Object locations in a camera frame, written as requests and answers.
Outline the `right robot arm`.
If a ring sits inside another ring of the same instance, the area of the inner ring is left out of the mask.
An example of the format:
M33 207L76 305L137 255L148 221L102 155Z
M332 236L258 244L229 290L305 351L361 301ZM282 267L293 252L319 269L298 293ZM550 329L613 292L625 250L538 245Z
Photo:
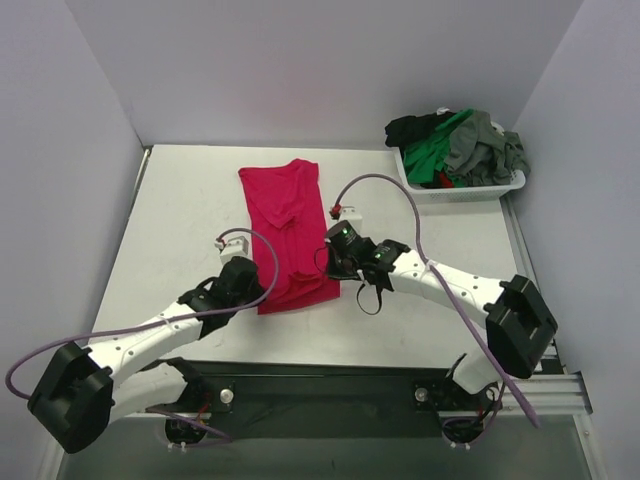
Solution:
M480 345L454 367L443 383L448 404L465 408L479 392L505 376L530 378L558 330L540 291L528 278L499 280L424 260L408 245L363 237L347 221L325 234L329 277L362 280L378 292L414 295L463 311Z

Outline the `red t-shirt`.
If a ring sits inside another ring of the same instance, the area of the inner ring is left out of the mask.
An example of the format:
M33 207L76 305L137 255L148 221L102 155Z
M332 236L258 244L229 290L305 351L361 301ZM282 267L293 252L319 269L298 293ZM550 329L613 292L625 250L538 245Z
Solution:
M327 231L319 189L319 165L294 159L278 167L238 171L251 229L260 284L276 285L258 306L260 315L308 308L340 297L340 284L324 273Z

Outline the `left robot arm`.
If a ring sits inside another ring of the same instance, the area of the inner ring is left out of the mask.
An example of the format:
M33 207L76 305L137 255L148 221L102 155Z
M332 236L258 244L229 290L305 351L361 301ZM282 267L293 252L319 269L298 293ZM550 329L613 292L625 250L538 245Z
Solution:
M153 319L123 330L100 332L81 347L74 340L57 346L27 402L30 413L62 449L78 453L107 426L130 413L170 403L195 409L202 387L159 359L224 328L239 311L265 298L258 267L231 258L215 277L182 294Z

